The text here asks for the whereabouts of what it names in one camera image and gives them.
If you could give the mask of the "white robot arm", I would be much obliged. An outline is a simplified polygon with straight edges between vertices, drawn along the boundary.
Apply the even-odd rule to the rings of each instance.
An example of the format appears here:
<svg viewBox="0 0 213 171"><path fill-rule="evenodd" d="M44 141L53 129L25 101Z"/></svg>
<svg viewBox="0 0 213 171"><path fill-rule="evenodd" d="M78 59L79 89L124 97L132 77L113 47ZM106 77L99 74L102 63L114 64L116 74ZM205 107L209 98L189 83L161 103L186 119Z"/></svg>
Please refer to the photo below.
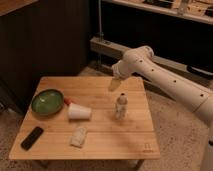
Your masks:
<svg viewBox="0 0 213 171"><path fill-rule="evenodd" d="M177 75L152 61L149 46L130 49L112 66L113 76L125 80L138 73L157 85L174 100L182 103L209 127L200 171L213 171L213 90Z"/></svg>

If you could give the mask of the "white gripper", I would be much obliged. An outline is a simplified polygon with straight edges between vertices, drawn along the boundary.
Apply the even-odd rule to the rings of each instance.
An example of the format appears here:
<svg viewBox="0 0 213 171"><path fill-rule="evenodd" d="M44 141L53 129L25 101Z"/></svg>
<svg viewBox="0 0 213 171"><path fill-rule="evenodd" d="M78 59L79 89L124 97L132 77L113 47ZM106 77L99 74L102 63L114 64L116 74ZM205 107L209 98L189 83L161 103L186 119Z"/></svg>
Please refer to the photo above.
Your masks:
<svg viewBox="0 0 213 171"><path fill-rule="evenodd" d="M120 80L127 79L129 77L129 71L127 65L123 61L118 61L112 66L113 78L108 87L109 91L115 91L121 84Z"/></svg>

